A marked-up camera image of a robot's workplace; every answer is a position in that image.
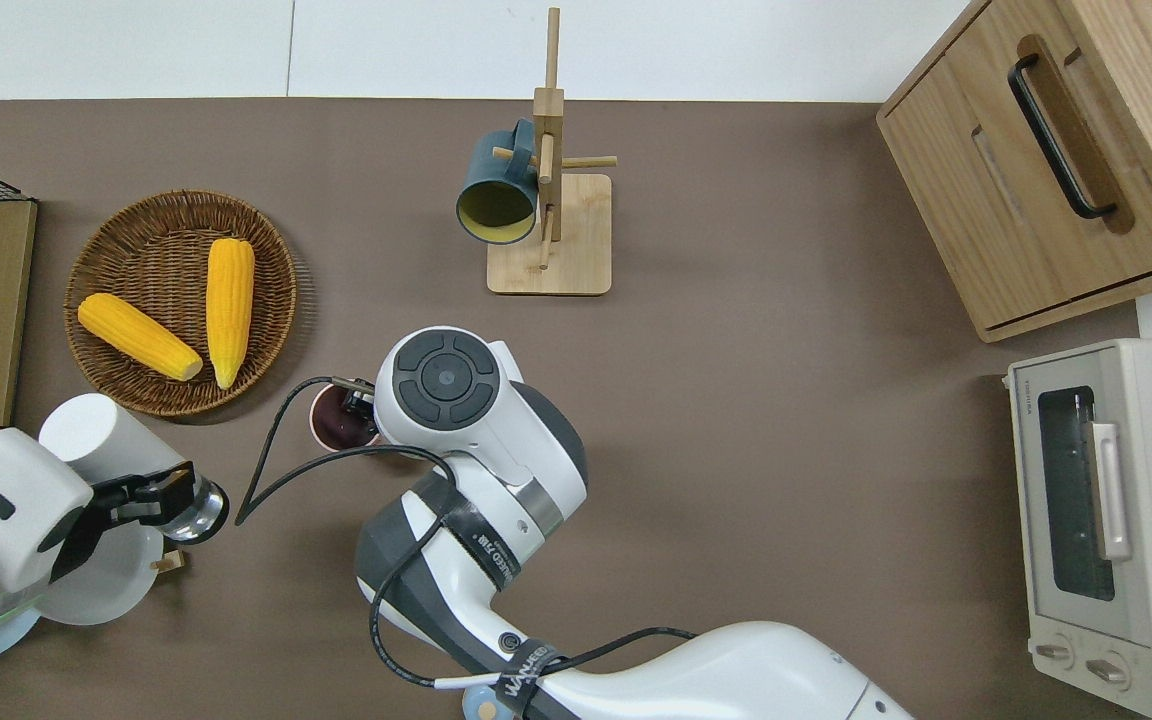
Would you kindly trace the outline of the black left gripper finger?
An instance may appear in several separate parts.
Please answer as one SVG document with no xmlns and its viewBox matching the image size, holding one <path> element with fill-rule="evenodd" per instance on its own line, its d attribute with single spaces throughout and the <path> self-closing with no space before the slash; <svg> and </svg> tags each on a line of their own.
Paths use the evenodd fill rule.
<svg viewBox="0 0 1152 720">
<path fill-rule="evenodd" d="M 196 497 L 196 473 L 192 462 L 154 473 L 142 475 L 132 480 L 132 501 L 138 503 L 192 503 Z"/>
<path fill-rule="evenodd" d="M 192 498 L 160 498 L 136 503 L 136 521 L 157 529 L 182 529 L 192 523 Z"/>
</svg>

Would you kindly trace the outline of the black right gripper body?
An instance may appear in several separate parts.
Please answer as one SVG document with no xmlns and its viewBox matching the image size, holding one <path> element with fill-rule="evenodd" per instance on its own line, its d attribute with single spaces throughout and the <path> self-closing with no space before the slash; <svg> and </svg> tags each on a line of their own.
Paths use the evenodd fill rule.
<svg viewBox="0 0 1152 720">
<path fill-rule="evenodd" d="M 335 402 L 332 420 L 335 424 L 376 425 L 376 384 L 362 378 L 332 377 L 334 387 L 343 395 Z"/>
</svg>

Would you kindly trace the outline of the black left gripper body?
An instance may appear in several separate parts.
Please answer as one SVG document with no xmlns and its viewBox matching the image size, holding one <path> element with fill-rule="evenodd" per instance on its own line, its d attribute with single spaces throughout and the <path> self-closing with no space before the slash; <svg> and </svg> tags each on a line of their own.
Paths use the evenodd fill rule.
<svg viewBox="0 0 1152 720">
<path fill-rule="evenodd" d="M 55 583 L 65 575 L 86 564 L 93 555 L 97 544 L 108 530 L 136 523 L 147 526 L 147 520 L 159 520 L 157 510 L 120 511 L 132 503 L 151 503 L 147 486 L 154 482 L 146 475 L 129 473 L 109 480 L 101 480 L 93 486 L 93 497 L 84 507 L 76 523 L 69 529 L 65 543 L 58 553 L 55 564 L 52 564 L 50 582 Z"/>
</svg>

